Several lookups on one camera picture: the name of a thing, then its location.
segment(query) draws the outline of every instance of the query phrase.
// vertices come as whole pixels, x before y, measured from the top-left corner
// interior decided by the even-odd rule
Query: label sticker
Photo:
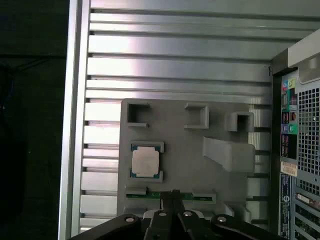
[[[297,110],[297,105],[290,105],[289,106],[289,111],[295,111]]]
[[[285,173],[280,173],[279,197],[279,235],[291,239],[291,177]]]
[[[296,78],[290,78],[288,80],[288,89],[294,89],[296,87]]]
[[[288,90],[288,80],[283,81],[282,83],[282,91]]]
[[[298,176],[298,166],[294,163],[281,162],[281,172],[290,176]]]

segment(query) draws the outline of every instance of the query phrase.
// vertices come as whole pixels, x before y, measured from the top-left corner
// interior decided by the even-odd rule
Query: usb ports
[[[288,143],[289,143],[289,137],[288,137],[288,135],[284,135],[284,134],[282,134],[282,136],[281,136],[281,144],[285,144],[285,145],[288,145]]]
[[[282,113],[282,123],[288,124],[289,123],[289,112]]]
[[[296,113],[290,112],[290,122],[294,122],[296,120]]]
[[[282,157],[288,157],[289,154],[289,148],[287,145],[282,145],[281,146],[281,156]]]

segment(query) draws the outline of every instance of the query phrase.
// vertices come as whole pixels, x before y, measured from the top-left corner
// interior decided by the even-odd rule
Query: perforated metal panel
[[[294,237],[297,240],[317,240],[320,238],[320,212],[296,199],[294,201]]]
[[[320,196],[319,186],[317,186],[317,185],[314,185],[314,184],[309,183],[307,181],[297,180],[297,186],[303,190],[306,190],[306,191],[312,193],[312,194],[316,194],[316,195]]]
[[[298,169],[320,175],[319,88],[300,92],[298,96]]]

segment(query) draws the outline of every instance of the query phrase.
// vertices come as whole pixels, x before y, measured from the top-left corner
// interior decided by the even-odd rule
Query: barcode sticker
[[[281,162],[281,172],[290,176],[298,176],[298,166],[294,163]]]

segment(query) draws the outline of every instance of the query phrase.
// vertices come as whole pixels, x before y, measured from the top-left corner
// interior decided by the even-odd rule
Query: black cable
[[[13,89],[14,84],[14,71],[7,65],[0,65],[1,70],[3,71],[3,85],[0,93],[0,125],[3,126],[4,136],[8,138],[7,140],[13,139],[13,132],[9,125],[7,124],[4,116],[4,107],[10,92]]]
[[[39,59],[38,61],[32,61],[30,64],[28,64],[27,66],[23,67],[23,68],[18,68],[18,72],[21,73],[23,71],[26,71],[28,69],[31,69],[31,68],[34,68],[40,64],[44,64],[46,62],[50,61],[49,58],[46,58],[46,59]]]
[[[32,60],[32,61],[29,61],[27,63],[20,64],[20,65],[16,66],[15,68],[18,70],[18,69],[26,67],[26,66],[28,66],[30,64],[36,63],[36,62],[38,62],[40,60],[42,60],[42,58],[38,58],[38,59],[35,59],[35,60]]]

